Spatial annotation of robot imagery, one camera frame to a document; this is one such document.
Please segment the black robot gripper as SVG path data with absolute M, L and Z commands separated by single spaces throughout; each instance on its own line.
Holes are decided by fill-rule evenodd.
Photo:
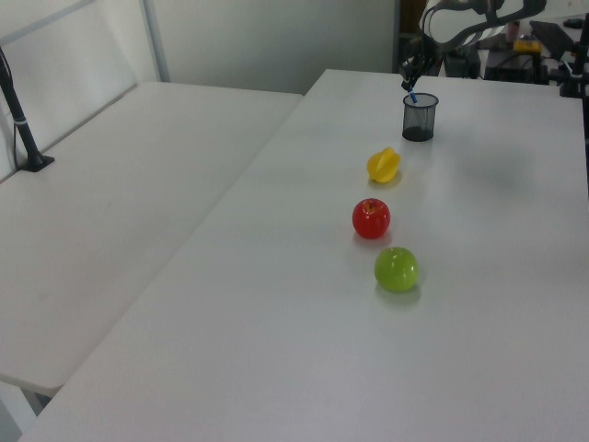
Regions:
M 404 61 L 399 68 L 405 90 L 413 90 L 416 83 L 435 62 L 435 43 L 427 35 L 418 34 L 405 46 Z

